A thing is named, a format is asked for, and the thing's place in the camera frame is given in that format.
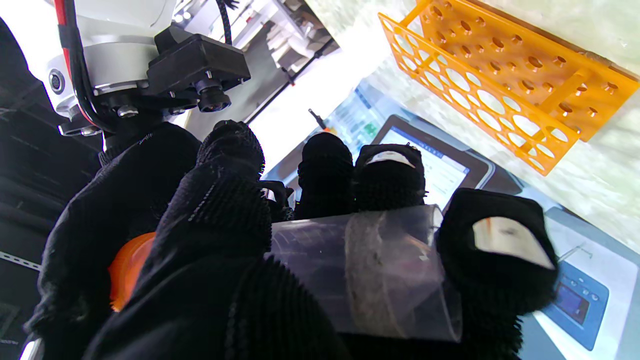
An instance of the transparent plastic tube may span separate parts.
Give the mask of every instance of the transparent plastic tube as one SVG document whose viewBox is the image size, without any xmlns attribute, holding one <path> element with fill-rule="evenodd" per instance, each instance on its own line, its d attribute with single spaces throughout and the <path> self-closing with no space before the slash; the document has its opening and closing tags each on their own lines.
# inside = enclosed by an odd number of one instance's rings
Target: transparent plastic tube
<svg viewBox="0 0 640 360">
<path fill-rule="evenodd" d="M 436 205 L 273 224 L 272 252 L 339 332 L 460 340 L 460 296 L 433 244 Z"/>
</svg>

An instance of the display screen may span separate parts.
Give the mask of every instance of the display screen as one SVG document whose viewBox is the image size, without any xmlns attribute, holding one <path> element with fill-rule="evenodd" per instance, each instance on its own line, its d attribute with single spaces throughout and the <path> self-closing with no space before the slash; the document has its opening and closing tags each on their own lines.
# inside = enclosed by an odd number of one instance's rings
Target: display screen
<svg viewBox="0 0 640 360">
<path fill-rule="evenodd" d="M 422 153 L 426 190 L 429 192 L 425 203 L 437 204 L 440 209 L 444 209 L 453 192 L 469 173 L 469 169 L 441 153 L 438 149 L 421 142 L 395 126 L 389 129 L 380 143 L 409 143 L 418 148 Z"/>
<path fill-rule="evenodd" d="M 556 306 L 582 325 L 584 318 L 587 316 L 589 302 L 562 283 L 558 285 L 556 295 L 556 300 L 554 301 Z"/>
</svg>

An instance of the tablet screen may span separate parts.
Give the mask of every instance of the tablet screen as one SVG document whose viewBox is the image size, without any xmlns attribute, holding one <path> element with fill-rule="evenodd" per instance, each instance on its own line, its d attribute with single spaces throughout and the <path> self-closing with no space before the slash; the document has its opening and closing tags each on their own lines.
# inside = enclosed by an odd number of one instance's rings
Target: tablet screen
<svg viewBox="0 0 640 360">
<path fill-rule="evenodd" d="M 469 173 L 464 165 L 455 162 L 438 149 L 414 138 L 404 131 L 392 126 L 380 143 L 409 143 L 422 153 L 426 190 L 429 192 L 426 204 L 437 204 L 444 209 L 453 192 L 460 186 Z"/>
</svg>

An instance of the black cable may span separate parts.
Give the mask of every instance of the black cable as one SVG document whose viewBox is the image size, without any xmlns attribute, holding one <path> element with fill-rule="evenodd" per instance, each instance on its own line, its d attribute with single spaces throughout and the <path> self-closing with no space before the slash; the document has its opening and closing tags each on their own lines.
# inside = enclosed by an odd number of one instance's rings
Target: black cable
<svg viewBox="0 0 640 360">
<path fill-rule="evenodd" d="M 244 13 L 249 10 L 251 8 L 251 5 L 253 4 L 253 0 L 251 0 L 243 9 L 242 11 L 238 14 L 238 16 L 234 19 L 234 21 L 231 23 L 231 26 L 233 26 L 238 20 L 240 20 L 240 17 L 242 15 L 244 15 Z"/>
<path fill-rule="evenodd" d="M 67 18 L 67 28 L 69 29 L 69 68 L 71 83 L 74 88 L 78 106 L 82 109 L 89 122 L 109 133 L 115 133 L 115 126 L 106 122 L 98 114 L 93 96 L 93 87 L 86 68 L 86 60 L 80 30 L 77 27 L 76 5 L 74 0 L 65 0 L 65 16 Z"/>
<path fill-rule="evenodd" d="M 218 4 L 218 9 L 220 10 L 220 17 L 222 18 L 222 28 L 225 30 L 225 43 L 228 45 L 233 45 L 231 41 L 231 25 L 229 24 L 229 16 L 227 15 L 227 6 L 231 9 L 236 8 L 235 1 L 227 0 L 216 0 Z"/>
</svg>

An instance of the metal rod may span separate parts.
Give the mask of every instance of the metal rod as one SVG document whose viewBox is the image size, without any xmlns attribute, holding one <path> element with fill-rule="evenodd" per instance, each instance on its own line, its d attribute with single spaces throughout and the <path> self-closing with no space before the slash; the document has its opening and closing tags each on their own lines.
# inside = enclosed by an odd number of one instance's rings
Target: metal rod
<svg viewBox="0 0 640 360">
<path fill-rule="evenodd" d="M 300 74 L 302 74 L 302 73 L 305 71 L 305 69 L 306 69 L 309 65 L 311 65 L 311 63 L 312 63 L 312 62 L 314 62 L 314 60 L 315 60 L 315 59 L 320 58 L 320 57 L 323 55 L 324 51 L 325 51 L 325 50 L 327 50 L 327 48 L 329 48 L 329 46 L 331 46 L 331 45 L 333 44 L 333 42 L 334 42 L 334 39 L 333 39 L 333 38 L 329 39 L 329 41 L 327 41 L 325 45 L 323 45 L 323 46 L 322 46 L 318 51 L 316 51 L 316 52 L 314 53 L 313 57 L 312 57 L 311 59 L 309 59 L 309 61 L 307 61 L 307 62 L 306 62 L 306 64 L 304 64 L 304 65 L 302 66 L 302 68 L 301 68 L 298 72 L 294 73 L 294 74 L 289 78 L 289 81 L 288 81 L 286 84 L 282 85 L 282 86 L 281 86 L 281 87 L 280 87 L 280 88 L 279 88 L 279 89 L 278 89 L 278 90 L 277 90 L 277 91 L 276 91 L 276 92 L 275 92 L 275 93 L 274 93 L 274 94 L 273 94 L 269 99 L 267 99 L 267 101 L 265 101 L 264 103 L 262 103 L 262 105 L 260 106 L 260 108 L 258 108 L 257 110 L 255 110 L 255 111 L 253 112 L 253 114 L 252 114 L 252 115 L 251 115 L 251 116 L 250 116 L 250 117 L 245 121 L 245 123 L 246 123 L 247 125 L 248 125 L 248 124 L 251 124 L 251 122 L 252 122 L 252 121 L 254 121 L 254 120 L 255 120 L 255 118 L 256 118 L 256 117 L 258 117 L 258 115 L 260 115 L 260 113 L 262 113 L 262 112 L 264 111 L 264 109 L 266 109 L 266 108 L 267 108 L 267 106 L 269 106 L 269 104 L 271 104 L 271 103 L 272 103 L 272 102 L 273 102 L 273 101 L 274 101 L 274 100 L 275 100 L 275 99 L 276 99 L 280 94 L 282 94 L 282 92 L 283 92 L 287 87 L 289 87 L 289 85 L 290 85 L 290 84 L 291 84 L 291 83 L 292 83 L 292 82 L 293 82 L 293 81 L 294 81 L 294 80 L 295 80 L 295 79 L 296 79 Z"/>
<path fill-rule="evenodd" d="M 12 263 L 22 265 L 26 268 L 36 270 L 36 271 L 40 271 L 40 268 L 41 268 L 40 264 L 32 263 L 29 260 L 18 258 L 17 256 L 13 256 L 11 254 L 7 254 L 6 252 L 2 252 L 2 251 L 0 251 L 0 259 L 11 261 Z"/>
</svg>

